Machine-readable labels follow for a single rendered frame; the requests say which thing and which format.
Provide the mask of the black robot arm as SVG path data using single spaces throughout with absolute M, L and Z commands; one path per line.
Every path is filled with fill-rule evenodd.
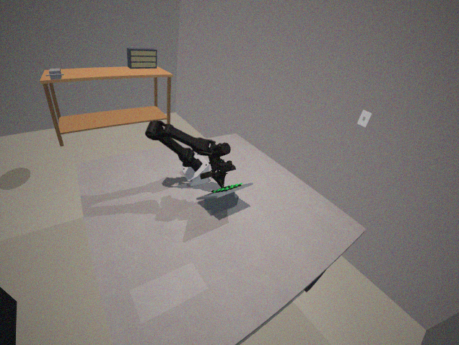
M 163 127 L 165 127 L 165 129 L 163 129 Z M 201 137 L 194 138 L 176 129 L 170 124 L 165 124 L 162 121 L 149 122 L 145 135 L 149 139 L 159 140 L 170 150 L 173 150 L 176 154 L 178 154 L 179 159 L 183 162 L 183 166 L 192 167 L 195 172 L 200 168 L 200 166 L 202 166 L 203 163 L 199 159 L 193 157 L 194 152 L 199 155 L 208 156 L 209 160 L 212 160 L 229 154 L 231 151 L 228 143 L 219 143 L 216 145 L 216 142 L 211 139 L 203 139 Z M 183 144 L 187 144 L 191 148 L 185 148 L 173 139 Z M 209 144 L 211 144 L 210 147 Z M 215 164 L 215 169 L 218 168 L 221 172 L 229 171 L 230 167 L 232 167 L 232 161 L 224 162 L 222 160 L 221 162 L 218 162 L 217 160 Z

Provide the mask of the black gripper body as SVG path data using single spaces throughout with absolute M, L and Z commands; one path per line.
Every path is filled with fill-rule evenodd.
M 228 172 L 228 171 L 221 172 L 221 171 L 218 170 L 218 168 L 215 169 L 215 164 L 216 164 L 217 160 L 218 160 L 218 162 L 222 161 L 222 159 L 220 159 L 220 157 L 217 157 L 217 158 L 214 158 L 212 160 L 209 160 L 210 161 L 209 164 L 211 165 L 211 171 L 205 172 L 205 173 L 201 173 L 200 174 L 200 178 L 201 179 L 210 178 L 211 176 L 212 177 L 218 176 L 218 175 L 225 174 L 226 172 Z M 236 167 L 234 165 L 229 168 L 229 171 L 232 171 L 232 170 L 236 170 Z

